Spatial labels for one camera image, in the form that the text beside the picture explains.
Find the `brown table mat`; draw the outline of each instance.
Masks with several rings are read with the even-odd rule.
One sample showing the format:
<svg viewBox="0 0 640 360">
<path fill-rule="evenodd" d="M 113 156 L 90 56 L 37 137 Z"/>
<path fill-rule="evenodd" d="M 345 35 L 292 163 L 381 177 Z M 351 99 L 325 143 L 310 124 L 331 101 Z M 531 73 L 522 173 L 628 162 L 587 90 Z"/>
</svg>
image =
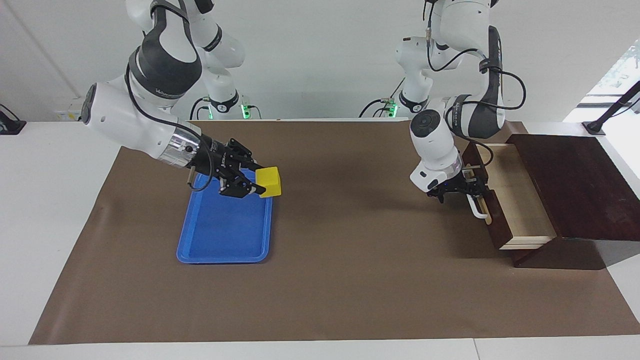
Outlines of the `brown table mat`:
<svg viewBox="0 0 640 360">
<path fill-rule="evenodd" d="M 279 166 L 267 259 L 179 263 L 187 171 L 122 149 L 31 344 L 640 333 L 606 270 L 513 268 L 416 189 L 407 122 L 199 125 Z"/>
</svg>

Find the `black joint cap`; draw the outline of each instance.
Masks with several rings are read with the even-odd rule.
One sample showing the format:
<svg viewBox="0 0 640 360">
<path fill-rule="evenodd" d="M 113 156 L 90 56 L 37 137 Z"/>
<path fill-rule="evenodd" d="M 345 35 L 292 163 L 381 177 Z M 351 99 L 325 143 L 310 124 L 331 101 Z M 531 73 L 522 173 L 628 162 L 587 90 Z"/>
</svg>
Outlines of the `black joint cap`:
<svg viewBox="0 0 640 360">
<path fill-rule="evenodd" d="M 440 114 L 435 110 L 424 110 L 411 120 L 411 132 L 419 138 L 425 138 L 440 125 Z"/>
</svg>

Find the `white wall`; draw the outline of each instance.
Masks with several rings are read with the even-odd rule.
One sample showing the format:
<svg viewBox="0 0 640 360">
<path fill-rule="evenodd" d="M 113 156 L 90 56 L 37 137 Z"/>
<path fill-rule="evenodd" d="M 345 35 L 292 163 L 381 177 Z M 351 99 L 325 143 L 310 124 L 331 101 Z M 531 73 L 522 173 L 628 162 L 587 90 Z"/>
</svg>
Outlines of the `white wall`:
<svg viewBox="0 0 640 360">
<path fill-rule="evenodd" d="M 0 0 L 3 17 L 5 3 L 32 35 L 32 47 L 43 51 L 40 59 L 61 73 L 42 81 L 32 62 L 5 51 L 22 45 L 0 37 L 0 65 L 24 88 L 83 95 L 94 81 L 121 74 L 141 40 L 123 1 Z M 232 70 L 237 87 L 270 118 L 357 116 L 402 78 L 394 60 L 397 43 L 424 34 L 422 0 L 227 0 L 215 11 L 220 25 L 247 49 L 245 64 Z M 521 75 L 529 90 L 526 107 L 509 119 L 561 121 L 638 38 L 638 13 L 636 0 L 500 1 L 493 23 L 502 35 L 505 70 Z M 476 69 L 471 59 L 456 74 L 438 74 L 435 93 L 477 91 L 469 85 Z M 508 104 L 519 101 L 516 83 L 508 81 L 505 90 Z M 202 86 L 194 88 L 175 111 L 186 116 L 193 99 L 203 95 Z M 40 101 L 40 107 L 58 102 L 64 103 Z"/>
</svg>

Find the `yellow cube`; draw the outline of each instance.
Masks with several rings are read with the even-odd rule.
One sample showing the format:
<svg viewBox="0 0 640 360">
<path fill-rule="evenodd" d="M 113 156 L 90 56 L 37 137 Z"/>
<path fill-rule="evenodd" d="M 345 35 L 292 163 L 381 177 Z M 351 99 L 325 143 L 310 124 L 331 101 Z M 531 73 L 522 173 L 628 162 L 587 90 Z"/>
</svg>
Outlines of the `yellow cube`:
<svg viewBox="0 0 640 360">
<path fill-rule="evenodd" d="M 273 197 L 282 194 L 280 173 L 277 167 L 259 168 L 255 171 L 255 183 L 267 189 L 260 197 Z"/>
</svg>

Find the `yellow sponge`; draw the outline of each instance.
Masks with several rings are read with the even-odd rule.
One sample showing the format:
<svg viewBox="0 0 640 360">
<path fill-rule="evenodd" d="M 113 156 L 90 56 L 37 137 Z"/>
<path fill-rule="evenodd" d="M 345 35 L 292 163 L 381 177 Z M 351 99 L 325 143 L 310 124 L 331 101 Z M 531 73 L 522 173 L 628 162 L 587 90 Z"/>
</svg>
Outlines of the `yellow sponge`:
<svg viewBox="0 0 640 360">
<path fill-rule="evenodd" d="M 255 171 L 255 183 L 267 189 L 260 197 L 272 197 L 282 194 L 280 173 L 277 167 L 259 168 Z"/>
</svg>

